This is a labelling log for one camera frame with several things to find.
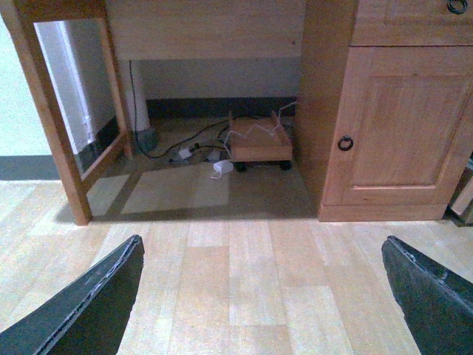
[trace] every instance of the cabinet drawer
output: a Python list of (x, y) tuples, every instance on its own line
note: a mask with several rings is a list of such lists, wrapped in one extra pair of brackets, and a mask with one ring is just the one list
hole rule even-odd
[(360, 0), (351, 45), (473, 45), (473, 0), (467, 1), (466, 12), (455, 15), (446, 0)]

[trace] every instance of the desk leg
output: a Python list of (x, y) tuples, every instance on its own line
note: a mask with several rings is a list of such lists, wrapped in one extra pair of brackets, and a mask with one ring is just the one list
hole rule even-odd
[(92, 212), (33, 21), (20, 16), (12, 1), (3, 1), (0, 10), (20, 58), (72, 213), (76, 223), (85, 226), (92, 219)]

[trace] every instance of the cabinet door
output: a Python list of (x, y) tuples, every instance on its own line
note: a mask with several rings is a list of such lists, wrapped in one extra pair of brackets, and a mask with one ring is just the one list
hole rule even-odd
[(473, 47), (350, 49), (322, 204), (446, 206), (473, 150), (472, 87)]

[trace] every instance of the ring handle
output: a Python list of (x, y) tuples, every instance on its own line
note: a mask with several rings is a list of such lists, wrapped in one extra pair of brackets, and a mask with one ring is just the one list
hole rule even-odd
[(353, 145), (354, 145), (353, 139), (349, 135), (344, 135), (342, 138), (340, 138), (340, 141), (338, 141), (338, 148), (342, 152), (349, 151), (350, 149), (353, 148)]
[[(455, 6), (455, 4), (457, 4), (458, 2), (461, 5), (460, 9)], [(465, 13), (466, 10), (468, 10), (468, 2), (467, 0), (449, 0), (449, 4), (446, 6), (446, 8), (449, 9), (449, 11), (451, 13), (454, 13), (455, 15), (461, 15)]]

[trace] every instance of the wooden stand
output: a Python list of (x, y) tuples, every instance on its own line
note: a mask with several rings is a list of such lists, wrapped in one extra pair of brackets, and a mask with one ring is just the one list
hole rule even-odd
[[(246, 134), (252, 126), (273, 129), (278, 124), (278, 117), (272, 112), (271, 118), (237, 119), (229, 114), (231, 130)], [(247, 138), (238, 135), (230, 136), (231, 161), (234, 163), (248, 161), (289, 161), (293, 157), (293, 145), (284, 128), (279, 126), (273, 135), (254, 126)]]

